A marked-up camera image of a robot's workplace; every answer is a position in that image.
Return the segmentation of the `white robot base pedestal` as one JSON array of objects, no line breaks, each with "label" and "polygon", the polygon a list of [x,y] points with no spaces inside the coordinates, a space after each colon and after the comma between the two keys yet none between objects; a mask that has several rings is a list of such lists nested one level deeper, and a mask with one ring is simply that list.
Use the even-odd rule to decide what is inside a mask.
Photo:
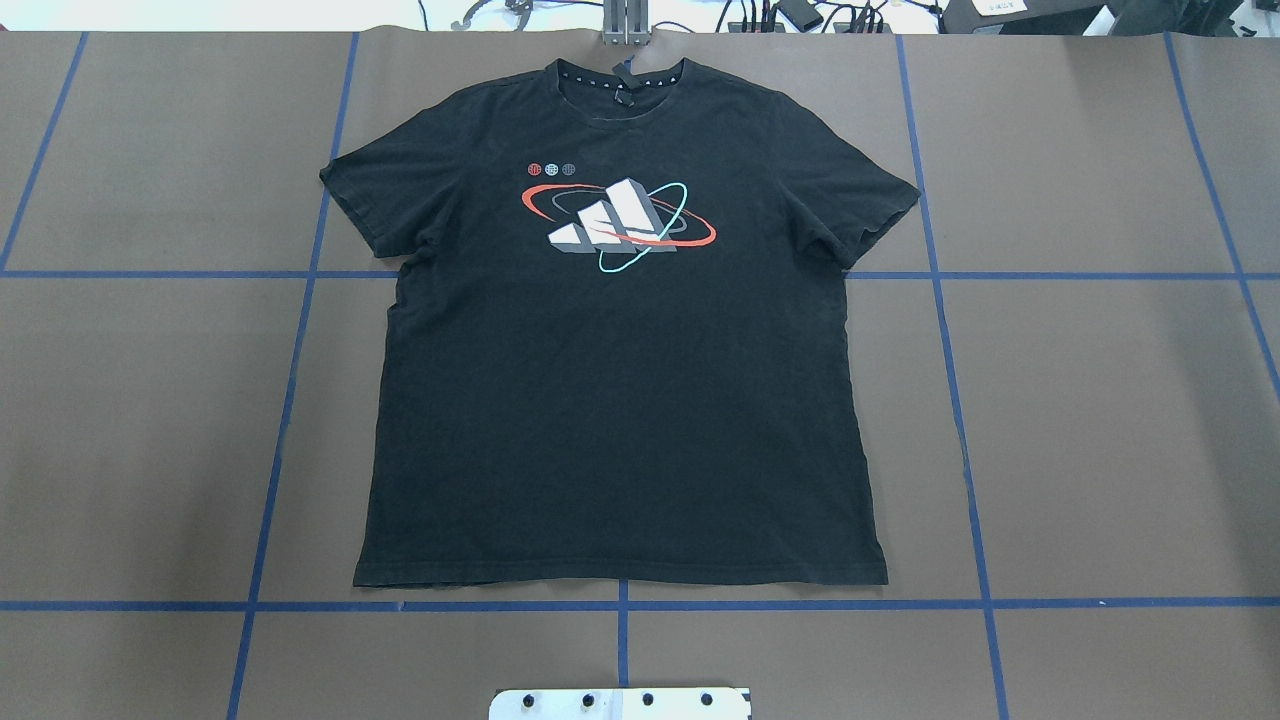
[{"label": "white robot base pedestal", "polygon": [[751,719],[750,691],[727,685],[498,692],[489,719]]}]

